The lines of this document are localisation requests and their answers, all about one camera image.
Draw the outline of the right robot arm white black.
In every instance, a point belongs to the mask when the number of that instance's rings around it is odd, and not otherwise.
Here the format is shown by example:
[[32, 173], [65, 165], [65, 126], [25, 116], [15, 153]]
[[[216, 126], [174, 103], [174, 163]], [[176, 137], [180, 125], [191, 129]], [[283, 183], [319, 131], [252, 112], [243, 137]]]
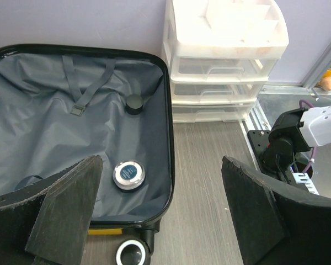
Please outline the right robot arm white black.
[[302, 152], [331, 144], [331, 106], [282, 113], [269, 131], [251, 130], [255, 170], [222, 160], [223, 185], [244, 264], [331, 264], [331, 198], [296, 181]]

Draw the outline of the yellow cartoon hard-shell suitcase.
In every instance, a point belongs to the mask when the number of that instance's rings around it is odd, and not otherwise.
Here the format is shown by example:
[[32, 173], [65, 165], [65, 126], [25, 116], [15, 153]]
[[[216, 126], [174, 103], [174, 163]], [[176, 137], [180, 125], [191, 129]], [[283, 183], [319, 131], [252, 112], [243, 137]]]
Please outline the yellow cartoon hard-shell suitcase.
[[[143, 98], [130, 115], [126, 98]], [[170, 206], [175, 159], [167, 65], [154, 55], [93, 47], [19, 44], [0, 48], [0, 195], [57, 174], [86, 157], [103, 162], [88, 235], [130, 234], [112, 264], [149, 264]], [[121, 191], [113, 170], [144, 166]]]

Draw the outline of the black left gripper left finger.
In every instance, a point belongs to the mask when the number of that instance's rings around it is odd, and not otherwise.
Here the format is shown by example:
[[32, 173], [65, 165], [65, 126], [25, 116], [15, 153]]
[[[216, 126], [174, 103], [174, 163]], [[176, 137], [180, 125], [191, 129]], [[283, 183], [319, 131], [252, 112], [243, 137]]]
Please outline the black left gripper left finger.
[[93, 155], [0, 195], [0, 264], [80, 264], [102, 170]]

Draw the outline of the white blue round tin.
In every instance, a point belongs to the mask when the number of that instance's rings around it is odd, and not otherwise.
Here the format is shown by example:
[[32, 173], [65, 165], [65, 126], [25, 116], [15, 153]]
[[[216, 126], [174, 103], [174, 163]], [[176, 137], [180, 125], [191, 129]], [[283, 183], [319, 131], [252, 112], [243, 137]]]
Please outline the white blue round tin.
[[120, 162], [113, 170], [113, 181], [123, 192], [133, 192], [139, 189], [145, 178], [144, 166], [135, 160]]

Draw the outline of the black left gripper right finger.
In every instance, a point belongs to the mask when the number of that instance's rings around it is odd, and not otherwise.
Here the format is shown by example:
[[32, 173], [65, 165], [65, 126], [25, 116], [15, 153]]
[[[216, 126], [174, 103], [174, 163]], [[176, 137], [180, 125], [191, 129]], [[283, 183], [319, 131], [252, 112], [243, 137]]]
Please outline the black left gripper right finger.
[[228, 156], [222, 178], [244, 264], [331, 264], [331, 198]]

